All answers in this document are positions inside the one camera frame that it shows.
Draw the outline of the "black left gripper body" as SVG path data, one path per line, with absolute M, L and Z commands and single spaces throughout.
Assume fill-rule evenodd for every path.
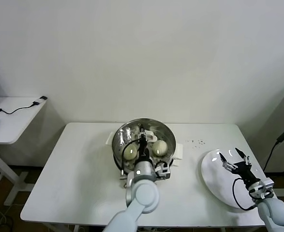
M 138 149 L 137 161 L 150 161 L 147 145 L 148 143 L 146 139 L 139 139 L 139 149 Z

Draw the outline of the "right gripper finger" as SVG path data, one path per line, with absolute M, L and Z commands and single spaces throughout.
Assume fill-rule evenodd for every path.
M 221 161 L 222 161 L 222 163 L 223 163 L 223 167 L 224 167 L 226 170 L 232 171 L 232 170 L 235 170 L 235 169 L 236 169 L 236 166 L 235 166 L 234 164 L 229 163 L 229 162 L 226 160 L 226 158 L 223 156 L 223 154 L 222 154 L 221 152 L 219 153 L 219 155 L 220 155 L 220 159 L 221 159 Z
M 241 161 L 235 163 L 236 166 L 251 166 L 251 162 L 249 160 L 249 156 L 246 156 L 243 151 L 238 148 L 235 148 L 236 152 L 241 158 Z

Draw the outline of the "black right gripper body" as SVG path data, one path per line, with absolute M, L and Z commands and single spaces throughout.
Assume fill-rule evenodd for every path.
M 234 164 L 236 168 L 232 170 L 232 174 L 239 175 L 243 180 L 245 187 L 248 189 L 251 185 L 260 182 L 251 171 L 251 164 L 246 164 L 245 161 L 237 162 Z

